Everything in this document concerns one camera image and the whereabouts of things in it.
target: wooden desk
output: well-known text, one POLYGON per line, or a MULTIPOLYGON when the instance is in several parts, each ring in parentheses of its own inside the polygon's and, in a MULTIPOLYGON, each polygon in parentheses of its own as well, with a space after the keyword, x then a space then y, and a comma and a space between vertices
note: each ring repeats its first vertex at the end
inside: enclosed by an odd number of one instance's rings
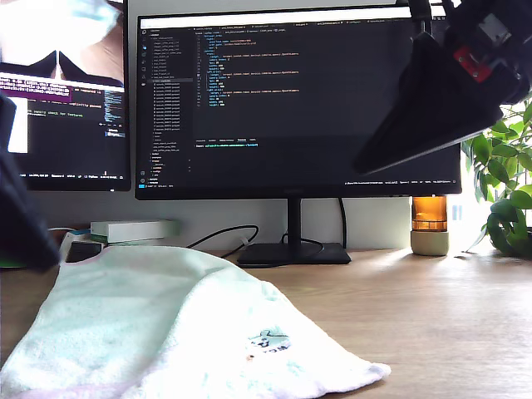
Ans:
MULTIPOLYGON (((532 397, 532 263, 407 251, 351 256, 345 266, 250 271, 347 350, 392 367, 386 382, 330 397, 532 397)), ((2 364, 56 276, 57 268, 2 272, 2 364)))

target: black monitor stand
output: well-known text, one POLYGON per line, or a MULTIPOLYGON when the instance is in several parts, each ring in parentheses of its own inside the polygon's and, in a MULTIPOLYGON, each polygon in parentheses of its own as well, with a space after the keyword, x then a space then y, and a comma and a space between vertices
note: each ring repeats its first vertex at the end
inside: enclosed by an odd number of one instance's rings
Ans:
POLYGON ((301 198, 288 199, 288 242, 251 244, 240 255, 239 266, 274 266, 281 264, 348 264, 351 258, 339 243, 303 242, 301 238, 301 198))

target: monitor screen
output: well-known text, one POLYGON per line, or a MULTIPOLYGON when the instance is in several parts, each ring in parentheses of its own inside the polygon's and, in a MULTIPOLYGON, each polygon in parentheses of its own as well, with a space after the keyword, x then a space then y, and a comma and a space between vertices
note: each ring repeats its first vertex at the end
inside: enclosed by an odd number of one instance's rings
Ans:
POLYGON ((136 197, 460 192, 457 146, 352 168, 392 108, 413 33, 395 6, 139 17, 136 197))
POLYGON ((8 151, 32 190, 131 188, 126 5, 0 2, 0 91, 17 105, 8 151))

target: towel logo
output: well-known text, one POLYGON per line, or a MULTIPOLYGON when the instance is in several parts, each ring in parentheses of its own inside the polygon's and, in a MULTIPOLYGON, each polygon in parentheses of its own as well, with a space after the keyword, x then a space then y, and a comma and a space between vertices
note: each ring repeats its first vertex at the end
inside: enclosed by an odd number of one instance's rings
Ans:
POLYGON ((264 353, 281 352, 290 347, 290 339, 286 335, 273 335, 269 330, 264 330, 257 337, 250 338, 253 347, 264 353))

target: amber glass jar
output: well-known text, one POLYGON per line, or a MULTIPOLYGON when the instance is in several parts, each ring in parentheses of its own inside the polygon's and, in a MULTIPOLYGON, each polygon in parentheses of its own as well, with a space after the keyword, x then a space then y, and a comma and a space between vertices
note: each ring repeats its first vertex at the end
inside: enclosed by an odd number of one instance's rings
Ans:
POLYGON ((412 202, 412 230, 447 231, 447 198, 414 197, 412 202))

